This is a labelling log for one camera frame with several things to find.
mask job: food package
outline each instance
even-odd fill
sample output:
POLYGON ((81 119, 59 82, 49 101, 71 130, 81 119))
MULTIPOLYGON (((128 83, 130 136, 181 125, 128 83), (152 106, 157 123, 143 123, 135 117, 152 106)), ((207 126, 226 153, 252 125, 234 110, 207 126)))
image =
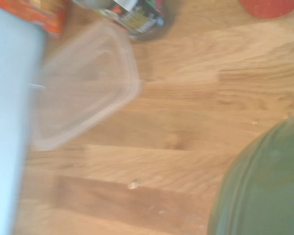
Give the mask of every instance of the food package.
POLYGON ((0 8, 60 36, 70 0, 0 0, 0 8))

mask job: clear plastic container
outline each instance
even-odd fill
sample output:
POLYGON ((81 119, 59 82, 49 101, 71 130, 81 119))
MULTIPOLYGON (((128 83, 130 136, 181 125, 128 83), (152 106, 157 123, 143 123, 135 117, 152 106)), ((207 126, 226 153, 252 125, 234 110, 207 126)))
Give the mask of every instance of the clear plastic container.
POLYGON ((37 84, 33 143, 38 150, 78 136, 140 91, 128 37, 107 20, 65 45, 44 65, 37 84))

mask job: wooden table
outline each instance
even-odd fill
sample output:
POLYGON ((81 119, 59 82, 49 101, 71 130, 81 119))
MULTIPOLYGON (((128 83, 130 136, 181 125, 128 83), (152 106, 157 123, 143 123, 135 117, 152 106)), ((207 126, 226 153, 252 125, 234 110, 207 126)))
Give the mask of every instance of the wooden table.
MULTIPOLYGON (((46 58, 99 16, 75 6, 46 58)), ((16 235, 204 235, 237 154, 294 115, 294 12, 184 0, 171 32, 133 42, 141 95, 50 152, 31 151, 16 235)))

